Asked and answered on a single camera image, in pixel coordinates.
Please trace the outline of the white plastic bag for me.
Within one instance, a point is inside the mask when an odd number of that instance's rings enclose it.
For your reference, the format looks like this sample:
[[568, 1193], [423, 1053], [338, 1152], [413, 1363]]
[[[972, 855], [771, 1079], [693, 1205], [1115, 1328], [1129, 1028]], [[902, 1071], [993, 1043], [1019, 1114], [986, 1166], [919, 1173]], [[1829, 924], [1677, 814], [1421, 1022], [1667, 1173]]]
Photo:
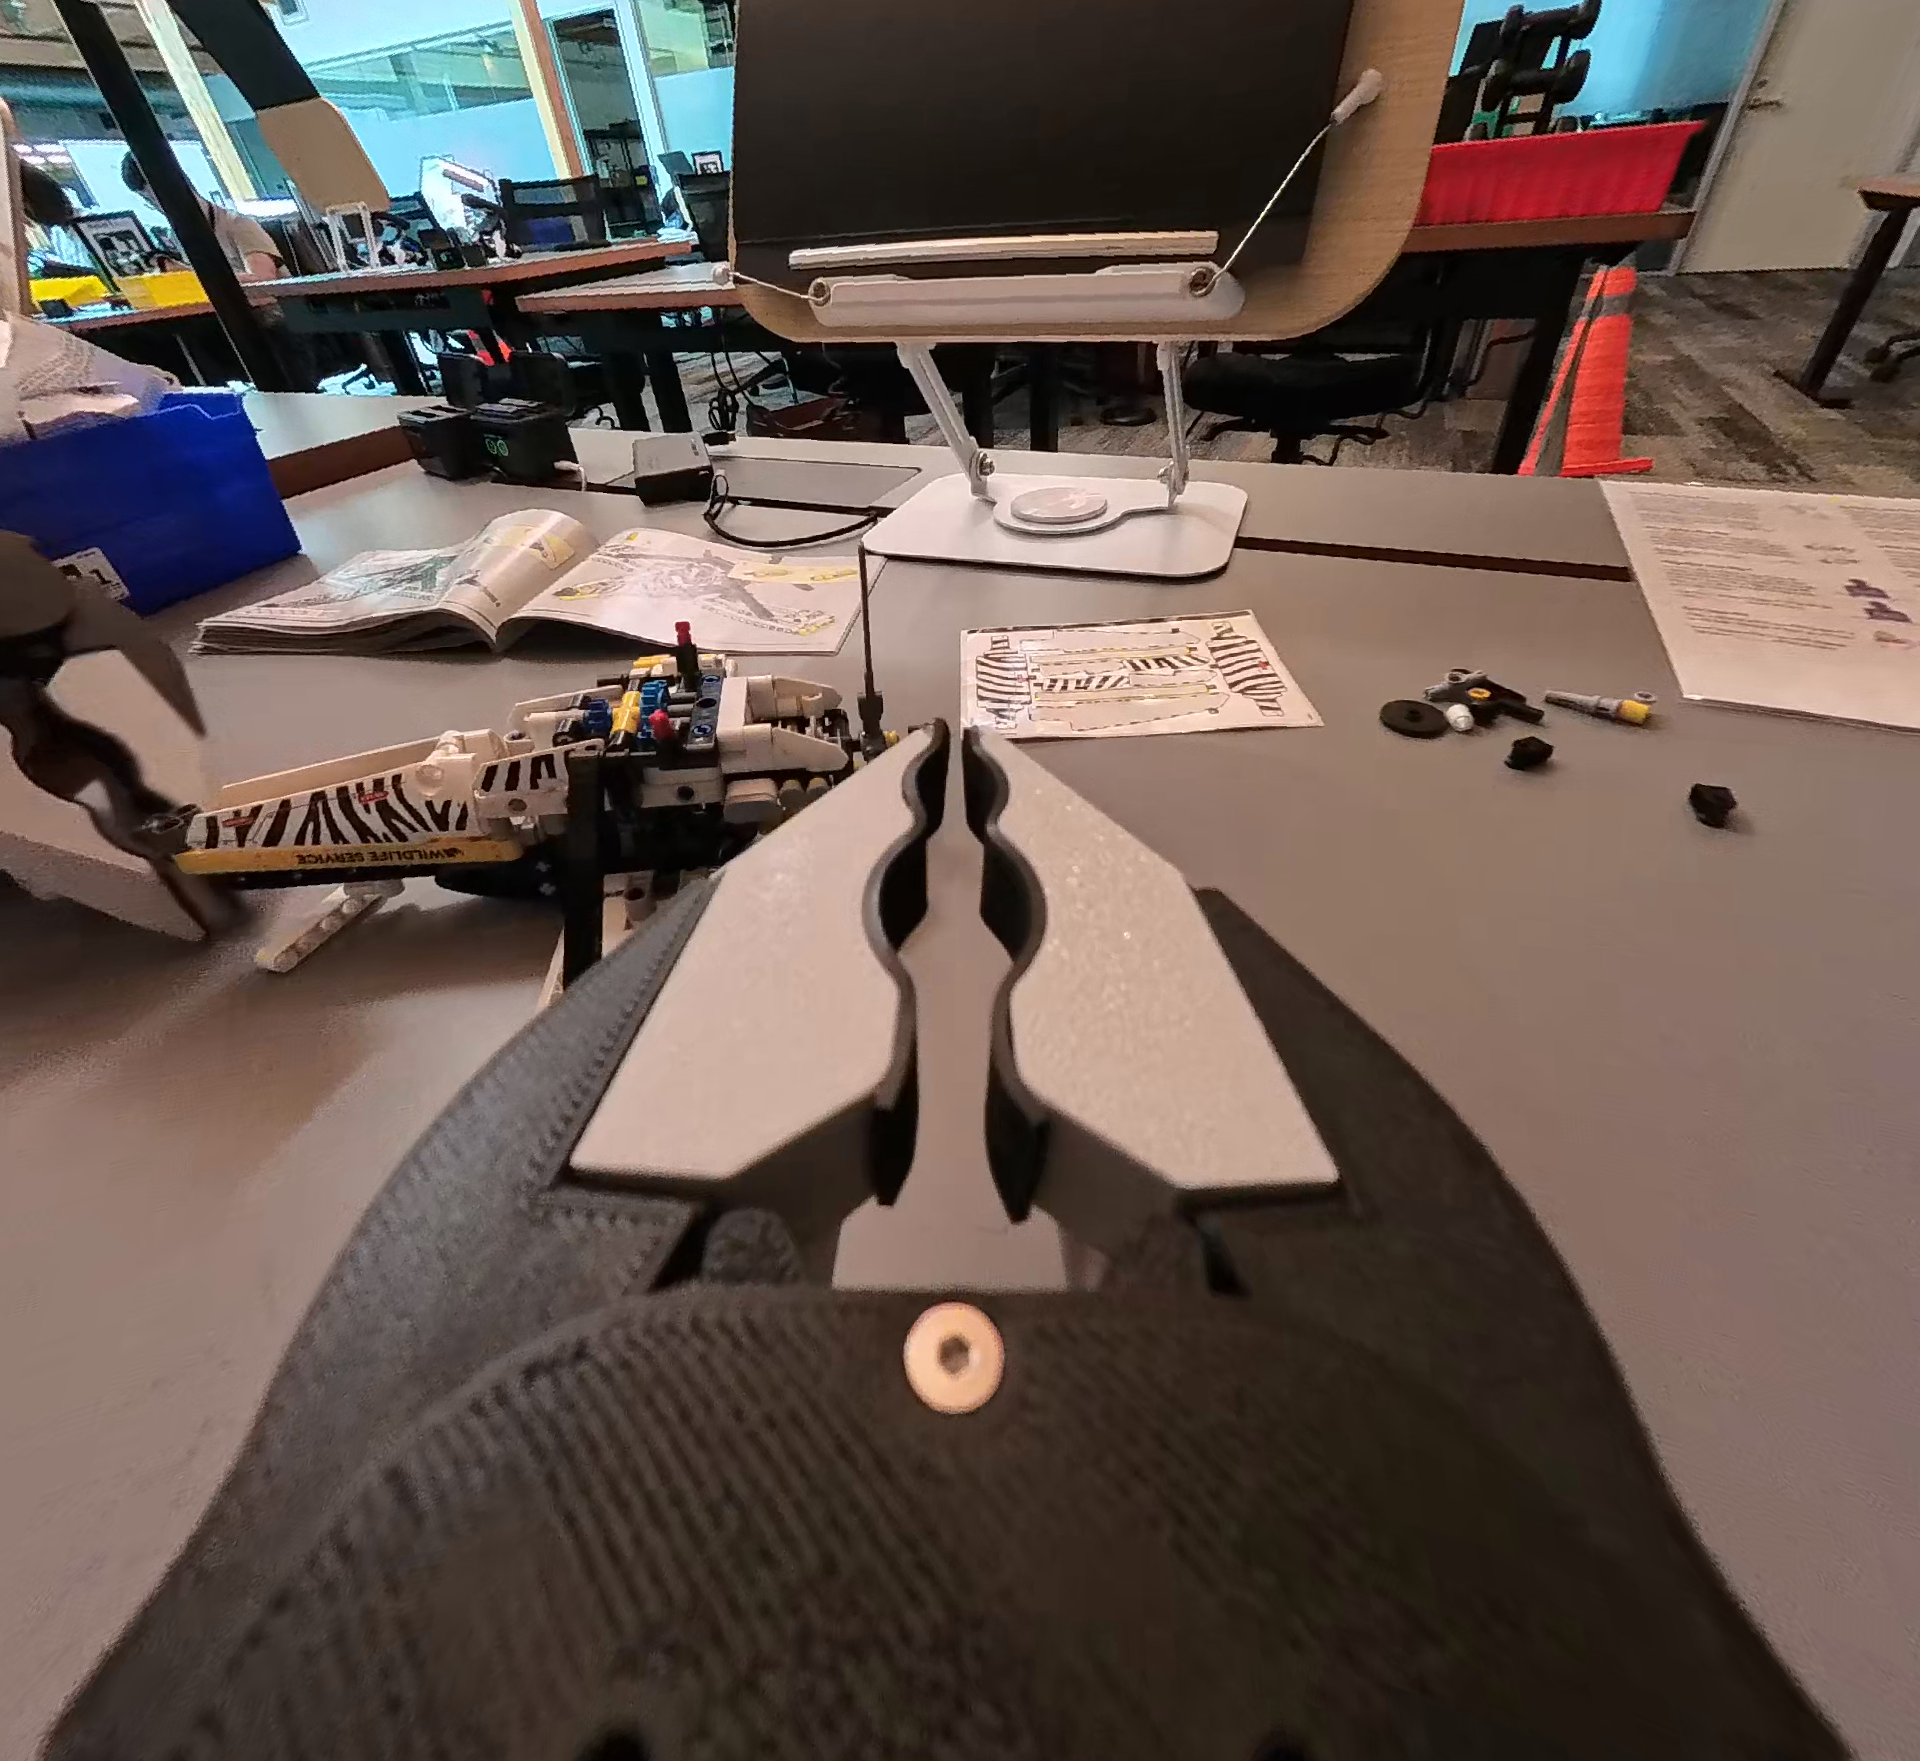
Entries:
[[136, 420], [180, 381], [87, 339], [29, 319], [3, 319], [3, 443]]

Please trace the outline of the black office chair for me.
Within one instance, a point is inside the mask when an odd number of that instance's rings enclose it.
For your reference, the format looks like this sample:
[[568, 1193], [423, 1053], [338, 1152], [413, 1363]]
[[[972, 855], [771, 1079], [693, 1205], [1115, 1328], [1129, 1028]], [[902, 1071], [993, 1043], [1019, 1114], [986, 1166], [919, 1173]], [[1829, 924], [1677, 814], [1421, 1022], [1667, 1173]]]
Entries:
[[1191, 410], [1214, 426], [1208, 443], [1222, 433], [1254, 433], [1271, 442], [1274, 462], [1299, 462], [1308, 443], [1331, 438], [1374, 445], [1385, 421], [1417, 407], [1425, 396], [1426, 358], [1421, 351], [1342, 354], [1208, 354], [1194, 355], [1182, 393]]

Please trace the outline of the orange safety barrier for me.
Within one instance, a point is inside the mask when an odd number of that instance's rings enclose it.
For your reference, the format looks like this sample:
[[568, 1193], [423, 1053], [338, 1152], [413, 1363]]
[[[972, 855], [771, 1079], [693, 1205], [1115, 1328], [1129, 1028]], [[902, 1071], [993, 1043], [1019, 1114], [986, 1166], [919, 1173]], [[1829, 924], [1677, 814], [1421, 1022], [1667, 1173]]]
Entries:
[[1527, 443], [1520, 476], [1643, 478], [1650, 458], [1623, 449], [1631, 304], [1639, 276], [1631, 265], [1597, 270], [1556, 363], [1547, 401]]

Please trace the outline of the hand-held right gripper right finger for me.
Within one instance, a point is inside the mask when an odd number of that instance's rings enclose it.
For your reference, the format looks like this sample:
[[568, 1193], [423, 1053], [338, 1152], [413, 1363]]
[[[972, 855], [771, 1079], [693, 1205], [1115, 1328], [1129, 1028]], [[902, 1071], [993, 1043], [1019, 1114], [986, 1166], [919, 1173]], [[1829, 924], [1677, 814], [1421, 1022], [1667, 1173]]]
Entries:
[[1340, 1197], [1340, 1170], [1198, 893], [1026, 750], [969, 731], [980, 919], [1006, 955], [986, 1147], [1012, 1221], [1096, 1288], [1165, 1230]]

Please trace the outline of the open instruction booklet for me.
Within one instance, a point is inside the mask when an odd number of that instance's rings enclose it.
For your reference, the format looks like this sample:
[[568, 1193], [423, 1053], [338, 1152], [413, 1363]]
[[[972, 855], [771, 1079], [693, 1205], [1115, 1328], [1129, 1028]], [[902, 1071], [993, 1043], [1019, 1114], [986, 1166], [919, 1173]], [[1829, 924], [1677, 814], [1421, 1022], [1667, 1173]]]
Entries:
[[882, 572], [882, 561], [857, 551], [757, 555], [660, 529], [602, 541], [561, 511], [521, 509], [456, 547], [354, 556], [297, 591], [205, 619], [197, 648], [505, 655], [556, 626], [670, 649], [686, 626], [704, 655], [832, 656]]

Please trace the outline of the black monitor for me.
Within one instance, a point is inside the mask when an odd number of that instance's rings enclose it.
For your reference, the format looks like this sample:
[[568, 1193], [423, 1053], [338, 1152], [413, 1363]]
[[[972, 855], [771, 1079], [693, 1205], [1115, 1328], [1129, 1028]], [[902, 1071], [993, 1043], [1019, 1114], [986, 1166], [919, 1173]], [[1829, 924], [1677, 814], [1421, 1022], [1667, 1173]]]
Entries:
[[836, 335], [791, 252], [1214, 230], [1244, 302], [1191, 342], [1352, 313], [1413, 229], [1462, 0], [737, 0], [733, 276]]

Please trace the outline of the black tan curved panel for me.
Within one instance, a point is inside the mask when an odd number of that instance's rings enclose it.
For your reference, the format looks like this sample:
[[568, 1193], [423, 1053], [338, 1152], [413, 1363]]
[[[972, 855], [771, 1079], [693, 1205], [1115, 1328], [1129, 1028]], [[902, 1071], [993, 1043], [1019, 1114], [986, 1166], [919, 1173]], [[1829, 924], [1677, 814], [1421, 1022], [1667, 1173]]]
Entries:
[[313, 213], [390, 211], [392, 198], [347, 117], [324, 98], [261, 0], [167, 4], [254, 109], [267, 148]]

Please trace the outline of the black equipment rack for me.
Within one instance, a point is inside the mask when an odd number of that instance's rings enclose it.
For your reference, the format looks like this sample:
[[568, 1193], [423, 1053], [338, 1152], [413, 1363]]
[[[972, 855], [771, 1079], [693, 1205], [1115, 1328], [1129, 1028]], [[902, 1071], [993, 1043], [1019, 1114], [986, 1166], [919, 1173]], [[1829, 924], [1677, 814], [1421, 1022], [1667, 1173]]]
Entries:
[[1586, 41], [1602, 9], [1603, 0], [1540, 14], [1515, 4], [1504, 20], [1475, 24], [1448, 80], [1436, 144], [1566, 132], [1564, 109], [1586, 85]]

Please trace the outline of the zebra striped lego plane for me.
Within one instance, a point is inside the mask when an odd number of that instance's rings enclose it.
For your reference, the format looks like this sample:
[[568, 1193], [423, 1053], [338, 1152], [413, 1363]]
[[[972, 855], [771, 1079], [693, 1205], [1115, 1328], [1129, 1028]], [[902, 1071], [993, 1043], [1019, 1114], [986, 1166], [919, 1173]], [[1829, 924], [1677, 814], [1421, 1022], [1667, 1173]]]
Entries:
[[852, 716], [827, 684], [749, 676], [680, 622], [665, 651], [591, 689], [452, 729], [230, 783], [148, 830], [168, 879], [331, 888], [300, 933], [258, 955], [287, 974], [406, 879], [563, 909], [543, 999], [577, 983], [688, 877], [744, 856], [897, 747], [872, 637]]

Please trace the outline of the yellow bin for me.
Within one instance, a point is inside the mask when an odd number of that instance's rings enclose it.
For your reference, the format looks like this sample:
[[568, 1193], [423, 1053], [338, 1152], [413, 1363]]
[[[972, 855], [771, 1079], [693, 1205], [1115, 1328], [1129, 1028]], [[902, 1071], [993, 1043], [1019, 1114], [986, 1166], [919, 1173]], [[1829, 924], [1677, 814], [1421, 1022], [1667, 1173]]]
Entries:
[[35, 277], [30, 290], [36, 310], [56, 318], [97, 310], [108, 313], [206, 310], [205, 287], [192, 270], [132, 276], [116, 286], [108, 286], [98, 276]]

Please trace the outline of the printed paper sheet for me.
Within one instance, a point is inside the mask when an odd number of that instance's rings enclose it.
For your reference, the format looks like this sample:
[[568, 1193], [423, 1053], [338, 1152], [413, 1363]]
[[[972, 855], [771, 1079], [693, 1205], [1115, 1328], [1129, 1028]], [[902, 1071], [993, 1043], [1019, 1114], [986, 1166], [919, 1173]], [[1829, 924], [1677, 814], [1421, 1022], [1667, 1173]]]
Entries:
[[1918, 731], [1918, 503], [1603, 479], [1693, 704]]

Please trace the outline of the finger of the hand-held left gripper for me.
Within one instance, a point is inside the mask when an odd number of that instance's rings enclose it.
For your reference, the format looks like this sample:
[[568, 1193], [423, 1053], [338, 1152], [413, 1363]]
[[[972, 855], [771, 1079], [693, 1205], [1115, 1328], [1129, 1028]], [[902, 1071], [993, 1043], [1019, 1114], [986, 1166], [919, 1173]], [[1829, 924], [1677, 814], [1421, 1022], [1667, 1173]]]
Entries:
[[152, 865], [98, 832], [80, 803], [32, 783], [3, 752], [3, 871], [29, 895], [69, 901], [121, 924], [199, 944], [205, 928]]

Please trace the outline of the blue plastic bin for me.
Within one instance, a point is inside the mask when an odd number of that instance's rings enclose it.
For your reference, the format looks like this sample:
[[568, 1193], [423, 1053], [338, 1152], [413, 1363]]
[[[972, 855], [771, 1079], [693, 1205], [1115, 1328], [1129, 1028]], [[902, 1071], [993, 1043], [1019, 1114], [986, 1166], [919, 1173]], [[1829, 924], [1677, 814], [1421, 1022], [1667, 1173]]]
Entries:
[[139, 615], [300, 555], [230, 390], [181, 390], [140, 416], [4, 445], [3, 526]]

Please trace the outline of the long wooden desk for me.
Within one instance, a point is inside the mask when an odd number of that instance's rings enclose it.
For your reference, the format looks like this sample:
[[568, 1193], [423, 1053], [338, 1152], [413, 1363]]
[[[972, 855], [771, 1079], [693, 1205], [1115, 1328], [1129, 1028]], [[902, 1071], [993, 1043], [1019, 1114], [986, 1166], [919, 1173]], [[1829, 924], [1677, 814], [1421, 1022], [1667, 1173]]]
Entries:
[[693, 254], [695, 242], [670, 232], [665, 239], [550, 249], [464, 267], [362, 267], [247, 284], [244, 292], [254, 310], [277, 312], [287, 336], [392, 342], [370, 350], [369, 360], [396, 394], [423, 396], [411, 336], [466, 331], [508, 339], [536, 295], [614, 281]]

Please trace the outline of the zebra sticker sheet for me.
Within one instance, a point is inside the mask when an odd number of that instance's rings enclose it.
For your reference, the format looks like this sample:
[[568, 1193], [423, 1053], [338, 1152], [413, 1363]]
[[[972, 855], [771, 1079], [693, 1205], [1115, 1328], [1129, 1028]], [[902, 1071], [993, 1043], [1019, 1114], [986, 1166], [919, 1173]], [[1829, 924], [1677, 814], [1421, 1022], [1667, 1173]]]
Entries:
[[1299, 731], [1322, 716], [1250, 611], [973, 629], [963, 722], [1010, 741]]

